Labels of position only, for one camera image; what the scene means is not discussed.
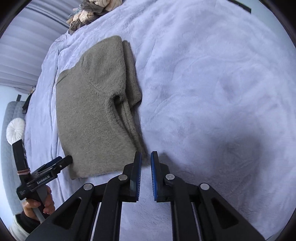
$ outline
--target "human hand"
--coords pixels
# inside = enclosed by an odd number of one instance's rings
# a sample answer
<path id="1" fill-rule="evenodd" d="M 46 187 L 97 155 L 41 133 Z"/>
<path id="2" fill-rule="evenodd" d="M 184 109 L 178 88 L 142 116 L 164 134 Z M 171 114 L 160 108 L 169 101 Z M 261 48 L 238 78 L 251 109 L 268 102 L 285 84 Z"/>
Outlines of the human hand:
<path id="1" fill-rule="evenodd" d="M 52 195 L 51 195 L 51 189 L 49 186 L 46 186 L 47 187 L 47 197 L 45 199 L 45 202 L 44 202 L 44 209 L 43 209 L 43 212 L 44 213 L 47 213 L 47 214 L 52 214 L 54 211 L 55 211 L 55 207 L 54 207 L 54 201 L 52 200 Z M 35 219 L 37 221 L 38 218 L 36 217 L 34 211 L 33 211 L 33 208 L 36 208 L 36 207 L 39 207 L 41 205 L 40 202 L 38 201 L 35 201 L 33 199 L 26 199 L 23 203 L 22 203 L 22 208 L 24 210 L 24 213 L 27 217 L 29 218 L 32 218 L 32 219 Z"/>

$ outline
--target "folded sweater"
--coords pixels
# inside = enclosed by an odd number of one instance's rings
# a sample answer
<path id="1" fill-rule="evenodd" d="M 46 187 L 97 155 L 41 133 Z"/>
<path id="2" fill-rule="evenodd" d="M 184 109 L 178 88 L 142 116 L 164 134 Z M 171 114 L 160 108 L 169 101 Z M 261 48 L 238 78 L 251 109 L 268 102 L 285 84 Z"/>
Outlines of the folded sweater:
<path id="1" fill-rule="evenodd" d="M 128 42 L 113 36 L 87 50 L 57 81 L 59 138 L 70 177 L 122 170 L 144 152 L 131 110 L 141 100 Z"/>

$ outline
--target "light blue bedspread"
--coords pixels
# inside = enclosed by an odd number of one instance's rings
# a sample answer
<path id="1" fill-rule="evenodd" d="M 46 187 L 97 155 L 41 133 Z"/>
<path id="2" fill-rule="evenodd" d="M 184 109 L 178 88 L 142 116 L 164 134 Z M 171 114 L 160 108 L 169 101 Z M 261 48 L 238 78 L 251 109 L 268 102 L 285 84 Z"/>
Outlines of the light blue bedspread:
<path id="1" fill-rule="evenodd" d="M 295 49 L 226 0 L 127 0 L 50 47 L 26 117 L 31 169 L 63 156 L 55 81 L 106 37 L 131 44 L 143 100 L 137 110 L 148 152 L 185 181 L 211 184 L 265 238 L 296 206 Z M 60 206 L 83 183 L 50 183 Z M 121 241 L 171 241 L 168 203 L 153 201 L 150 168 L 140 200 L 123 205 Z"/>

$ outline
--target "black sleeve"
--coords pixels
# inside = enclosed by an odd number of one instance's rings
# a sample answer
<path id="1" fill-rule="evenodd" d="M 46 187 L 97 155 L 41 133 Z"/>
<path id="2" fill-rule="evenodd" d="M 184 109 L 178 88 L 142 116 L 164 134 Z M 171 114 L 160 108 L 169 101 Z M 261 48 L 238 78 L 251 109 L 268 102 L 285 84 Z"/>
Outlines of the black sleeve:
<path id="1" fill-rule="evenodd" d="M 19 225 L 21 225 L 27 233 L 31 233 L 40 224 L 39 221 L 27 217 L 24 211 L 22 211 L 21 214 L 17 214 L 16 218 Z"/>

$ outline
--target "black strap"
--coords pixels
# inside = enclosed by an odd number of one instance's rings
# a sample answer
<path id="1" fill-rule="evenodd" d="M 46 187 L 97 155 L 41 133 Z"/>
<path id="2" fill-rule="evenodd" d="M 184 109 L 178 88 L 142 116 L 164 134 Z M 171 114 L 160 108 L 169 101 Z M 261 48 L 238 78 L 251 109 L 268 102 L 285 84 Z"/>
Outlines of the black strap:
<path id="1" fill-rule="evenodd" d="M 246 5 L 244 5 L 244 4 L 242 4 L 242 3 L 238 2 L 238 1 L 235 1 L 235 0 L 228 0 L 228 1 L 232 2 L 232 3 L 236 4 L 236 5 L 239 5 L 241 8 L 243 8 L 244 10 L 246 10 L 249 13 L 251 13 L 251 11 L 252 11 L 249 7 L 247 7 Z"/>
<path id="2" fill-rule="evenodd" d="M 17 95 L 17 102 L 20 101 L 20 98 L 21 98 L 21 97 L 22 97 L 21 95 Z"/>
<path id="3" fill-rule="evenodd" d="M 28 98 L 26 99 L 26 102 L 24 103 L 24 105 L 23 105 L 23 107 L 22 107 L 22 109 L 23 109 L 23 113 L 27 113 L 27 111 L 28 111 L 28 107 L 29 107 L 29 102 L 30 102 L 30 99 L 31 99 L 31 96 L 32 96 L 32 94 L 30 94 L 29 96 L 28 96 Z"/>

